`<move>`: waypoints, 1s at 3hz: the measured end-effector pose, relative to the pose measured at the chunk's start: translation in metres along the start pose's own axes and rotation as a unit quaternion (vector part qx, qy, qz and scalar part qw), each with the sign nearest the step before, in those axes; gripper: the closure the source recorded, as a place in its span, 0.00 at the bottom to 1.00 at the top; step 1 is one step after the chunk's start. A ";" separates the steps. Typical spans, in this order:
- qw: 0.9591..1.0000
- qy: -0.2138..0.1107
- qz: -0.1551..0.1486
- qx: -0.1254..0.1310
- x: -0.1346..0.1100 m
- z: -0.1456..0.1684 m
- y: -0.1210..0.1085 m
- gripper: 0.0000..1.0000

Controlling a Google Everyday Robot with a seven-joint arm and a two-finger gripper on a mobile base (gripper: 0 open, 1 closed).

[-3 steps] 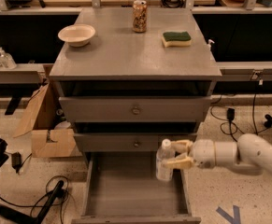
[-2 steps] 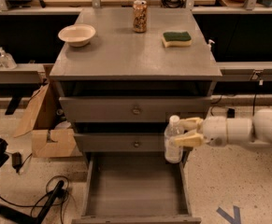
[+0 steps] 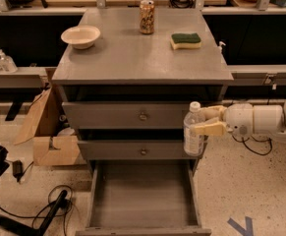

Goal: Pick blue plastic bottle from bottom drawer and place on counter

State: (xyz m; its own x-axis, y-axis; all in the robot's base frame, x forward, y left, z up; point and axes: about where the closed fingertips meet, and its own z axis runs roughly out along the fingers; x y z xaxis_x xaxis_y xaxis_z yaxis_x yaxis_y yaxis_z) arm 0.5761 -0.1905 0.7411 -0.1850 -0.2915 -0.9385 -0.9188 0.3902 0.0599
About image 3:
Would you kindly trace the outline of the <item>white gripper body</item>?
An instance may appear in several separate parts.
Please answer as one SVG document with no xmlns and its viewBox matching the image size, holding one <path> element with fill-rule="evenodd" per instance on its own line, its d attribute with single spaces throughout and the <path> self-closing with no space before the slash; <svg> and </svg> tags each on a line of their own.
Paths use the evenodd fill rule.
<svg viewBox="0 0 286 236">
<path fill-rule="evenodd" d="M 236 138 L 248 138 L 253 130 L 254 108 L 249 103 L 233 104 L 224 113 L 228 131 Z"/>
</svg>

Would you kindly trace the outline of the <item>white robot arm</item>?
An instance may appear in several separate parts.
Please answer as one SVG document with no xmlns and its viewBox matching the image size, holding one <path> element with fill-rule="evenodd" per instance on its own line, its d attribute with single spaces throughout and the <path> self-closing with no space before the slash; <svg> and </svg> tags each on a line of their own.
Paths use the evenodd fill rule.
<svg viewBox="0 0 286 236">
<path fill-rule="evenodd" d="M 263 135 L 286 144 L 286 100 L 276 105 L 216 105 L 205 107 L 201 113 L 204 121 L 191 125 L 193 135 L 222 136 L 229 133 L 237 139 Z"/>
</svg>

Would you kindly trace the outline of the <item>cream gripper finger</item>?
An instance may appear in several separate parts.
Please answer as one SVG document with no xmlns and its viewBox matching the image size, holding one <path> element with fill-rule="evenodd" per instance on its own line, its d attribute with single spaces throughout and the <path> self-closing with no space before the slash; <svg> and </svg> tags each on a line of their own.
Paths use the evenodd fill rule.
<svg viewBox="0 0 286 236">
<path fill-rule="evenodd" d="M 223 105 L 214 105 L 214 106 L 204 107 L 201 111 L 206 120 L 213 118 L 222 120 L 226 110 L 227 108 Z"/>
<path fill-rule="evenodd" d="M 192 125 L 191 132 L 195 135 L 222 136 L 227 130 L 224 122 L 216 121 L 214 123 L 197 123 Z"/>
</svg>

